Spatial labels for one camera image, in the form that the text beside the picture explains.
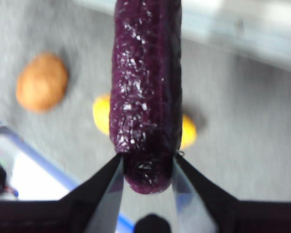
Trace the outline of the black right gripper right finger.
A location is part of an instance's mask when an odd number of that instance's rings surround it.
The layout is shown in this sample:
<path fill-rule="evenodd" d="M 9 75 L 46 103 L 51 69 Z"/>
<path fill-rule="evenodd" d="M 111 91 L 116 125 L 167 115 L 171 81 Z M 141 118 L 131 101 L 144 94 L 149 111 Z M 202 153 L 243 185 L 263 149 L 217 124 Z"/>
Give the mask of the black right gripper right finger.
<path fill-rule="evenodd" d="M 182 233 L 291 233 L 291 202 L 239 200 L 179 154 L 172 189 Z"/>

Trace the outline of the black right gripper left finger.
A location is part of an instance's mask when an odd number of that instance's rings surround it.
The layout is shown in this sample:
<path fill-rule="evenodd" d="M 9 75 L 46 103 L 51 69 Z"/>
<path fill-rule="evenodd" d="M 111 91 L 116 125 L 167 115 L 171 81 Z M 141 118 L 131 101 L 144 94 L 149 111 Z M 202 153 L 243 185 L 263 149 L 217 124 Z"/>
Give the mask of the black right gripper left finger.
<path fill-rule="evenodd" d="M 0 200 L 0 233 L 113 233 L 123 193 L 117 154 L 60 200 Z"/>

